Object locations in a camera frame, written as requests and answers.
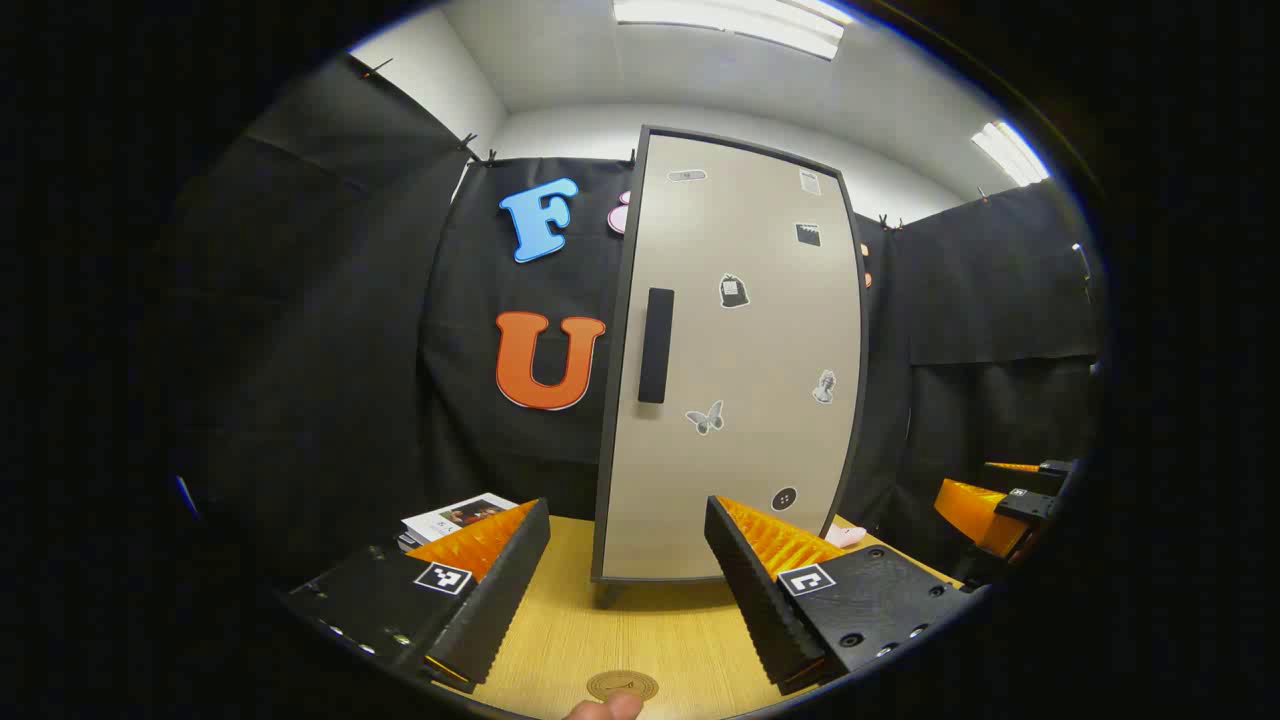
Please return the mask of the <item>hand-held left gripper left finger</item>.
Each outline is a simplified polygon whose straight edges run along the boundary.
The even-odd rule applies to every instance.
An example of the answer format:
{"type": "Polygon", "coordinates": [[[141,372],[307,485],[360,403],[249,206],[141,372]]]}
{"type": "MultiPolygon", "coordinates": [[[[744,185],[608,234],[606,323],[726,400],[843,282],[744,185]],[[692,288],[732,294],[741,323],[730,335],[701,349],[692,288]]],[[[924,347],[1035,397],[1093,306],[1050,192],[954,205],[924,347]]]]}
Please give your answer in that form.
{"type": "Polygon", "coordinates": [[[550,538],[536,498],[408,553],[369,544],[283,596],[358,661],[412,685],[486,682],[550,538]]]}

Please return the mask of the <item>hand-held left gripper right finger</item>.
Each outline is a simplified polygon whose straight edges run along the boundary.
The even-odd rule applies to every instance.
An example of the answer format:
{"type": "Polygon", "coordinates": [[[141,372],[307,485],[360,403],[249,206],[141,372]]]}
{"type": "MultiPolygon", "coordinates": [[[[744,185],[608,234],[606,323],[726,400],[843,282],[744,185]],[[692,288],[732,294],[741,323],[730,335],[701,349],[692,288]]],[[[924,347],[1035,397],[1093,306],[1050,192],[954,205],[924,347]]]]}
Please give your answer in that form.
{"type": "Polygon", "coordinates": [[[888,546],[840,550],[722,496],[707,500],[704,537],[785,694],[879,671],[977,605],[888,546]]]}

